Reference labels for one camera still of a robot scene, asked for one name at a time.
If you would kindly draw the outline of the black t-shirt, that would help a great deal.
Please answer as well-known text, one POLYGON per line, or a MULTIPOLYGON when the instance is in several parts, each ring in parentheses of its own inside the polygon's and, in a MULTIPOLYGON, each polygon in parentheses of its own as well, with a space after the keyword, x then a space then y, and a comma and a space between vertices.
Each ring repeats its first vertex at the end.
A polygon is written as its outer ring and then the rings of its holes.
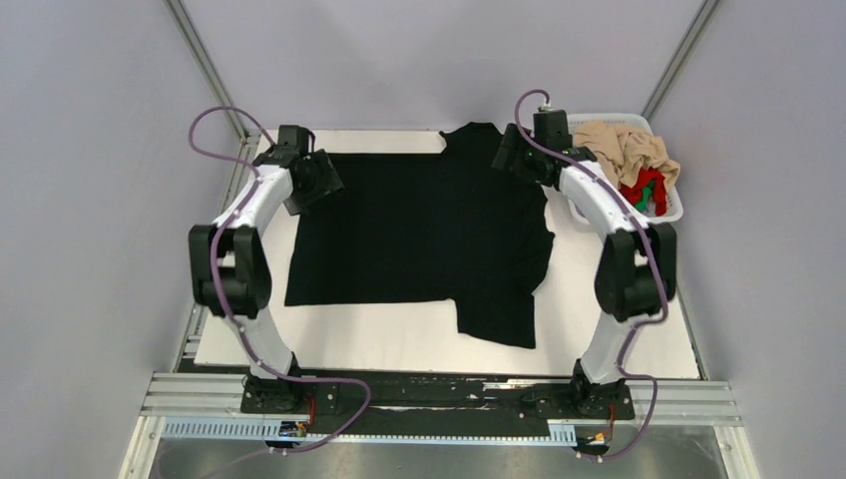
POLYGON ((344 188, 300 217, 285 304, 451 300, 459 332, 534 348, 555 236, 542 188, 494 168, 501 140, 468 123, 438 153, 332 153, 344 188))

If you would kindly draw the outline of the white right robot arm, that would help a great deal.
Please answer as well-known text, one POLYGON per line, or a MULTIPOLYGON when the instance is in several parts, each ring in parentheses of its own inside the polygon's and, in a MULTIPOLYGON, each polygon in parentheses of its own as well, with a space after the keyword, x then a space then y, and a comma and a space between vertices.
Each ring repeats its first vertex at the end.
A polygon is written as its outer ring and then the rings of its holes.
POLYGON ((495 169, 553 187, 588 220, 603 249, 594 291, 601 309, 566 394, 576 412, 595 416, 624 396, 624 362, 640 329, 666 320, 675 292, 676 233, 638 212, 606 178, 596 155, 573 144, 568 116, 543 107, 533 129, 507 125, 495 169))

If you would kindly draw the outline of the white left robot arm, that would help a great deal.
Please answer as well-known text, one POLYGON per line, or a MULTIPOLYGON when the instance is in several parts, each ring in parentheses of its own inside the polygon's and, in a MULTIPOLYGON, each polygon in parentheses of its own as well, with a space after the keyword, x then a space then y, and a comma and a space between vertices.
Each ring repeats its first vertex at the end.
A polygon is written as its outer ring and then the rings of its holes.
POLYGON ((276 142, 245 166, 252 177, 233 203, 211 224, 190 230, 193 295, 237 338, 248 383, 267 389, 278 410, 292 412, 304 402, 305 380, 269 310, 272 278, 262 236, 279 209, 302 215, 343 183, 315 134, 296 125, 281 126, 276 142))

